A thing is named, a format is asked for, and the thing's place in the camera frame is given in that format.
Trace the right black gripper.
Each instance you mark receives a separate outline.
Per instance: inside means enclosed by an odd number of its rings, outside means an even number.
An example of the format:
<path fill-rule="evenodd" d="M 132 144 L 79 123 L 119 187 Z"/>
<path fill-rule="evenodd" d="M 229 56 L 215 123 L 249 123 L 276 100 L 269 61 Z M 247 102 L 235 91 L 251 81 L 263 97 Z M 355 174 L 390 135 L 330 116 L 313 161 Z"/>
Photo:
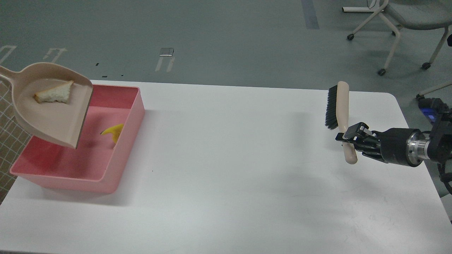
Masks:
<path fill-rule="evenodd" d="M 417 167 L 428 160 L 429 140 L 419 129 L 390 128 L 372 132 L 367 124 L 359 122 L 348 127 L 343 137 L 345 157 L 357 157 L 356 151 L 366 157 L 382 157 L 386 163 Z"/>

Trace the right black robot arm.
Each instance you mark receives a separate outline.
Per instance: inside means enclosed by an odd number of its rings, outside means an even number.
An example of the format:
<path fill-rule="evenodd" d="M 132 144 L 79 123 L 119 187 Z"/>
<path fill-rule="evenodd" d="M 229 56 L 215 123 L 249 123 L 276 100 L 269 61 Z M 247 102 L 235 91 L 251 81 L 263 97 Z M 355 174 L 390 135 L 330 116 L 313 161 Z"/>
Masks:
<path fill-rule="evenodd" d="M 432 125 L 429 131 L 411 128 L 370 131 L 368 125 L 359 122 L 346 132 L 339 132 L 335 139 L 350 144 L 363 156 L 383 163 L 416 167 L 423 161 L 434 162 L 440 181 L 450 192 L 451 173 L 446 172 L 445 166 L 451 160 L 451 109 L 439 98 L 419 96 L 417 103 Z"/>

